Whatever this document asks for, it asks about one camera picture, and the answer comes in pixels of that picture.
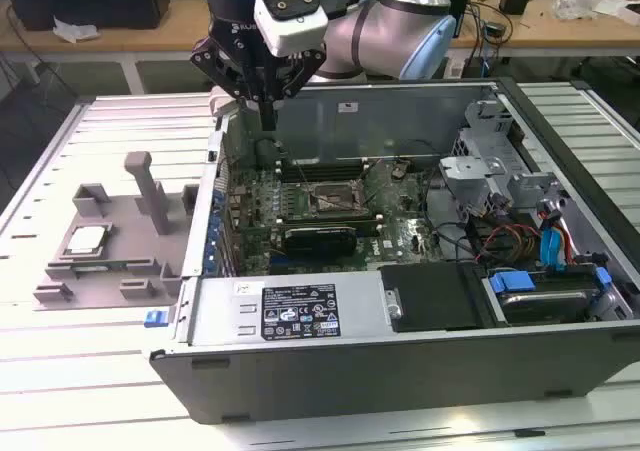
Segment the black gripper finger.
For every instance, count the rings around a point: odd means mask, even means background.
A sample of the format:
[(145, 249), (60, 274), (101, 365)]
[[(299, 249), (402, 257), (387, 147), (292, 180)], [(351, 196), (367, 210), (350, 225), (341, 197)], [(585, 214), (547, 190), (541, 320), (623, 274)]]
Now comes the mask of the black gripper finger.
[(326, 60), (323, 45), (316, 49), (268, 60), (268, 130), (274, 131), (277, 110), (286, 99), (293, 98)]
[(265, 100), (264, 80), (259, 76), (253, 57), (247, 53), (245, 43), (240, 40), (241, 62), (235, 63), (218, 44), (206, 37), (198, 41), (192, 50), (191, 63), (203, 72), (214, 84), (221, 87), (231, 98), (259, 115), (263, 131), (269, 130), (269, 103)]

